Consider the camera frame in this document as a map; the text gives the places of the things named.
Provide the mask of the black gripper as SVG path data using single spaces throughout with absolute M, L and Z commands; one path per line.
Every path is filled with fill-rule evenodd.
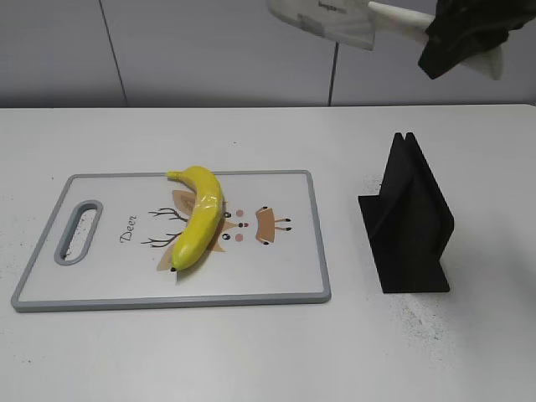
M 432 80 L 459 64 L 499 80 L 501 45 L 534 19 L 535 1 L 438 1 L 418 65 Z

